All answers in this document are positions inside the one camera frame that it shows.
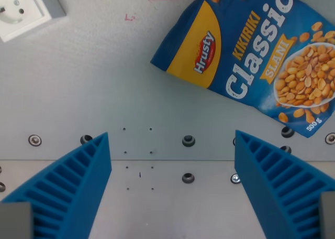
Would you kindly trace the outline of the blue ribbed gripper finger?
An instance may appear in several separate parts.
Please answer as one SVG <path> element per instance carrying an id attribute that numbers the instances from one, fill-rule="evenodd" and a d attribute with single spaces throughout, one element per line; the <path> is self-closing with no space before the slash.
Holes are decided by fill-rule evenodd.
<path id="1" fill-rule="evenodd" d="M 266 238 L 320 238 L 319 200 L 334 179 L 255 136 L 236 131 L 234 168 Z"/>
<path id="2" fill-rule="evenodd" d="M 89 238 L 111 174 L 103 133 L 41 170 L 3 203 L 28 202 L 33 238 Z"/>

